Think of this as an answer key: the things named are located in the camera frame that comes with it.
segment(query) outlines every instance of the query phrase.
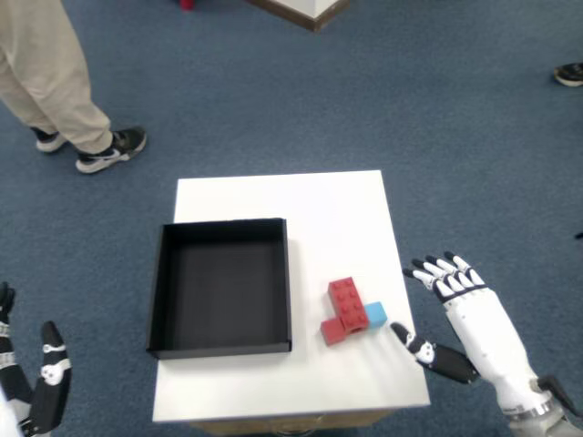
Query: toy block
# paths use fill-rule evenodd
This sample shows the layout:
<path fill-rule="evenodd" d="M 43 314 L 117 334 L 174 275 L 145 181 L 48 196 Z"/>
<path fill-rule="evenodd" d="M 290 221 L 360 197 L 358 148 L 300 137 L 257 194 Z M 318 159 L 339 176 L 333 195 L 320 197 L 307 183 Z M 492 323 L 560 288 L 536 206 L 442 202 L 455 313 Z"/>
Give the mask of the toy block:
<path fill-rule="evenodd" d="M 336 315 L 344 325 L 346 335 L 368 328 L 368 317 L 352 278 L 330 282 L 328 293 Z"/>
<path fill-rule="evenodd" d="M 339 317 L 323 321 L 320 330 L 328 346 L 339 343 L 346 338 L 346 331 Z"/>
<path fill-rule="evenodd" d="M 366 317 L 368 317 L 369 330 L 380 328 L 387 321 L 386 313 L 384 312 L 383 304 L 381 302 L 373 302 L 364 305 L 364 311 L 366 311 Z"/>

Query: robotic hand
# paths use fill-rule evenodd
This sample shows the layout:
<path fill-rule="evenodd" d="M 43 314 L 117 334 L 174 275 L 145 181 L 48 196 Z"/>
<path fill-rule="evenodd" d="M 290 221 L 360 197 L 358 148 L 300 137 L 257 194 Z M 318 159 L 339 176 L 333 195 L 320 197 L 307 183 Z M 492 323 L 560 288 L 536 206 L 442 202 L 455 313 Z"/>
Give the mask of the robotic hand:
<path fill-rule="evenodd" d="M 423 340 L 394 322 L 391 328 L 399 340 L 430 371 L 462 383 L 481 376 L 493 384 L 516 436 L 583 437 L 554 398 L 575 415 L 580 413 L 554 377 L 538 378 L 533 372 L 498 296 L 463 259 L 451 252 L 445 257 L 452 263 L 435 257 L 414 259 L 418 269 L 404 269 L 404 275 L 435 293 L 466 354 Z"/>
<path fill-rule="evenodd" d="M 16 364 L 8 314 L 15 291 L 0 284 L 0 436 L 47 437 L 60 423 L 71 382 L 71 363 L 55 323 L 42 328 L 43 368 L 32 391 Z"/>

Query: beige pants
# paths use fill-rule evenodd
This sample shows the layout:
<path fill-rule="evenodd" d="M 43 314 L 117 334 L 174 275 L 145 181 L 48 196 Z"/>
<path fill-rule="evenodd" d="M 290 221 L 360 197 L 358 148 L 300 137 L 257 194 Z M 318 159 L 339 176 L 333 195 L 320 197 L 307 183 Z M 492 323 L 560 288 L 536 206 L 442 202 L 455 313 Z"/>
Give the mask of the beige pants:
<path fill-rule="evenodd" d="M 58 131 L 83 152 L 111 144 L 61 0 L 0 0 L 0 98 L 27 126 Z"/>

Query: black sneaker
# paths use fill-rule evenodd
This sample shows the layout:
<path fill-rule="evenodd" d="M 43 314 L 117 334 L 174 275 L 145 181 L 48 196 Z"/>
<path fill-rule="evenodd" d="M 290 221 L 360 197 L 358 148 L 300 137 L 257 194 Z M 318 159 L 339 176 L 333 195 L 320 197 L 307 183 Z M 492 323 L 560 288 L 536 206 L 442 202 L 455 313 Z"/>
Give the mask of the black sneaker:
<path fill-rule="evenodd" d="M 90 155 L 79 152 L 77 170 L 81 173 L 96 173 L 119 161 L 129 161 L 146 146 L 146 132 L 141 127 L 113 132 L 111 146 L 101 153 Z"/>
<path fill-rule="evenodd" d="M 43 153 L 56 152 L 66 144 L 65 137 L 58 132 L 47 134 L 36 127 L 31 127 L 31 129 L 36 135 L 36 148 Z"/>
<path fill-rule="evenodd" d="M 555 79 L 564 86 L 583 85 L 583 64 L 567 64 L 555 68 Z"/>

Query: black tray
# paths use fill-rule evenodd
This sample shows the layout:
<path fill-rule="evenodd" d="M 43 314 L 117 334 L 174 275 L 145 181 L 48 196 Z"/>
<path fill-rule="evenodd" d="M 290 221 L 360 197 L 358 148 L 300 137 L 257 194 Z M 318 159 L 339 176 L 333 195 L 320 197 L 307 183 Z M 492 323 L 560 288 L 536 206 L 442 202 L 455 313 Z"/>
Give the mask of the black tray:
<path fill-rule="evenodd" d="M 162 227 L 148 351 L 159 359 L 292 350 L 285 220 Z"/>

